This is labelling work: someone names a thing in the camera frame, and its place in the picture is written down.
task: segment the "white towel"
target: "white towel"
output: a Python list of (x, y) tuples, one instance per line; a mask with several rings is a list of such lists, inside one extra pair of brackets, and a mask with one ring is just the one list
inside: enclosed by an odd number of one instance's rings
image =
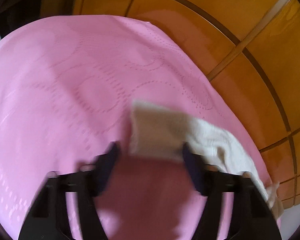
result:
[(181, 148), (188, 142), (195, 154), (222, 172), (237, 175), (249, 172), (269, 208), (275, 203), (276, 207), (279, 205), (275, 217), (283, 212), (276, 196), (278, 186), (265, 189), (253, 160), (230, 132), (188, 114), (143, 101), (133, 103), (131, 115), (131, 155), (182, 161)]

